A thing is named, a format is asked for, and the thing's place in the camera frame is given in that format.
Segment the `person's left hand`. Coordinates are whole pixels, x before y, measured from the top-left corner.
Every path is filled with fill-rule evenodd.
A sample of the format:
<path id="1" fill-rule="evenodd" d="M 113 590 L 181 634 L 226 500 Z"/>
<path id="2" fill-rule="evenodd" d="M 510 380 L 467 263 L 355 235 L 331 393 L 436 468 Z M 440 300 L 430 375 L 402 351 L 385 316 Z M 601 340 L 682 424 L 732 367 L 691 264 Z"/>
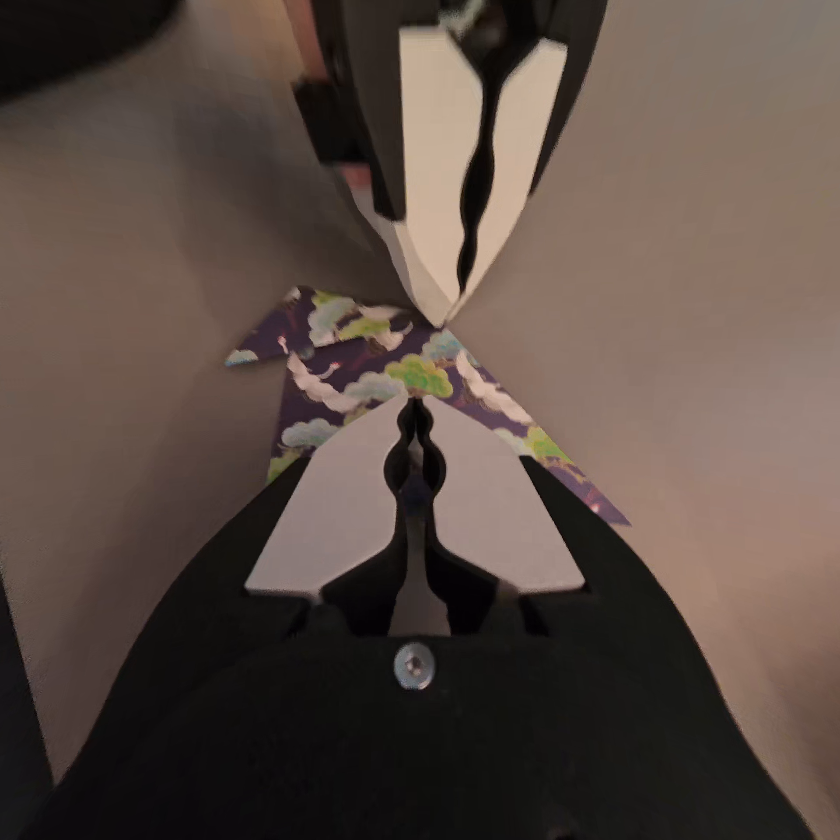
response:
<path id="1" fill-rule="evenodd" d="M 321 51 L 310 1 L 284 1 L 291 31 L 301 56 L 303 76 L 308 81 L 331 81 Z M 339 172 L 353 190 L 371 187 L 371 171 L 366 164 L 343 164 Z"/>

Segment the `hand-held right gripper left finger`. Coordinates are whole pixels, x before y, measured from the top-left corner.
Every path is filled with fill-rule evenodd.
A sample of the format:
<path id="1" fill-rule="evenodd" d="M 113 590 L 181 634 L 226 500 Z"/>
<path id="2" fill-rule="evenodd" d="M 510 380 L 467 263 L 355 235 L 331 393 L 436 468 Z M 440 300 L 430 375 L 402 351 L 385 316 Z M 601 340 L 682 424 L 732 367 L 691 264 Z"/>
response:
<path id="1" fill-rule="evenodd" d="M 402 440 L 397 396 L 353 421 L 310 458 L 245 583 L 253 594 L 320 601 L 330 583 L 382 551 L 396 527 L 396 496 L 385 478 Z"/>

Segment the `patterned origami paper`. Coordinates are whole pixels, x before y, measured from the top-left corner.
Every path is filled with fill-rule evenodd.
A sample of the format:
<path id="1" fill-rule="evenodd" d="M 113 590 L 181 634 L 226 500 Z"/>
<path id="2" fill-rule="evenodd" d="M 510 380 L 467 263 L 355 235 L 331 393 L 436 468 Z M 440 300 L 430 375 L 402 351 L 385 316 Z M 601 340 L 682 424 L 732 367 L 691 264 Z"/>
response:
<path id="1" fill-rule="evenodd" d="M 283 360 L 266 483 L 394 397 L 433 396 L 536 460 L 605 522 L 630 521 L 450 329 L 403 308 L 293 288 L 225 364 Z"/>

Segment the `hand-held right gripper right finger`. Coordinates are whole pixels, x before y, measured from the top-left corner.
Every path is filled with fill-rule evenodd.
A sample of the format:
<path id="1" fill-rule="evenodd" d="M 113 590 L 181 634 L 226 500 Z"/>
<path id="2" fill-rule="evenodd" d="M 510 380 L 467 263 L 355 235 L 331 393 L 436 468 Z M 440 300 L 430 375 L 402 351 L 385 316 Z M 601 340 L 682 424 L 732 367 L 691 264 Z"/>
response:
<path id="1" fill-rule="evenodd" d="M 513 447 L 436 397 L 424 397 L 418 411 L 437 545 L 520 595 L 583 589 L 583 573 Z"/>

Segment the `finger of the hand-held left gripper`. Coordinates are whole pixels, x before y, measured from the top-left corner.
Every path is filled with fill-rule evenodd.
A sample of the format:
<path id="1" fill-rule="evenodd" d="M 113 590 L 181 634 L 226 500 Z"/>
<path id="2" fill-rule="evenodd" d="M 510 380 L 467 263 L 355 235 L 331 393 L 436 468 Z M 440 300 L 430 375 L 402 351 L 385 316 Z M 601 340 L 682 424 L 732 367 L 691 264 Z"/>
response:
<path id="1" fill-rule="evenodd" d="M 491 133 L 490 194 L 477 228 L 475 261 L 452 316 L 478 288 L 529 199 L 567 54 L 566 45 L 541 38 L 501 86 Z"/>
<path id="2" fill-rule="evenodd" d="M 398 38 L 406 214 L 395 230 L 416 307 L 441 327 L 461 295 L 461 197 L 484 94 L 447 30 L 401 28 Z"/>

